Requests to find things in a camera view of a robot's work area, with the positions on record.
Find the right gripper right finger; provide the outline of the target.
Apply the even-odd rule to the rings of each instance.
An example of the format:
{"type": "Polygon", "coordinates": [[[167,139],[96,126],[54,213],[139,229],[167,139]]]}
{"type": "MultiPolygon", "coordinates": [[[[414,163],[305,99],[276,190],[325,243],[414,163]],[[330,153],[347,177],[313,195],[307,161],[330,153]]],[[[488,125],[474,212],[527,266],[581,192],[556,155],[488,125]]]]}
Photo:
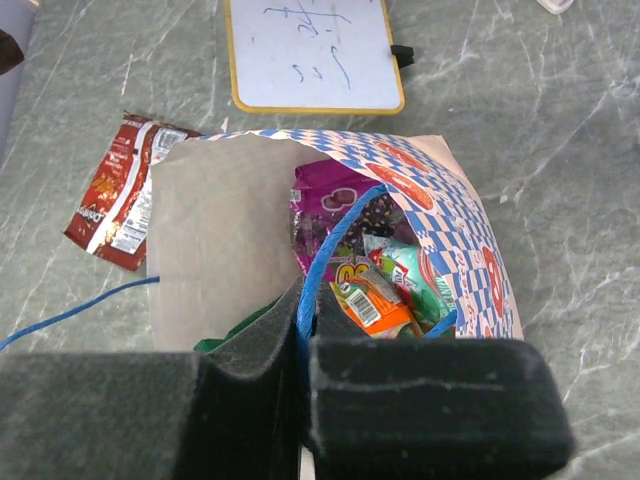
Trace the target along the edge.
{"type": "Polygon", "coordinates": [[[574,452],[551,370],[523,341],[374,339],[322,286],[309,347],[320,479],[543,479],[574,452]]]}

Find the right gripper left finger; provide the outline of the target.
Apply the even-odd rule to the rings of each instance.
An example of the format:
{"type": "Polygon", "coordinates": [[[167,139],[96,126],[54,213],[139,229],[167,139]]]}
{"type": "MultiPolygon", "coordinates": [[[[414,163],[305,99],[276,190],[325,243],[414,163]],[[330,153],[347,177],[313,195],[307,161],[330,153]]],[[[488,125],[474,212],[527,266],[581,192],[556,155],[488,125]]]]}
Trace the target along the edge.
{"type": "Polygon", "coordinates": [[[1,358],[5,479],[295,479],[295,281],[210,354],[1,358]]]}

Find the blue checkered paper bag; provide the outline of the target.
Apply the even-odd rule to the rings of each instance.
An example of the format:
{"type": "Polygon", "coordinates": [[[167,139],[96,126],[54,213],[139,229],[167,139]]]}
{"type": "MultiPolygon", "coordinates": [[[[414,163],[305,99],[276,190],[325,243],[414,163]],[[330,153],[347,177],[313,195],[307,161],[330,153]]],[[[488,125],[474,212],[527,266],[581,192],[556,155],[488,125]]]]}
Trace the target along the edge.
{"type": "Polygon", "coordinates": [[[488,216],[444,138],[252,130],[180,142],[151,170],[156,349],[186,351],[224,333],[297,278],[294,171],[324,159],[385,186],[420,244],[421,272],[449,289],[458,337],[522,337],[488,216]]]}

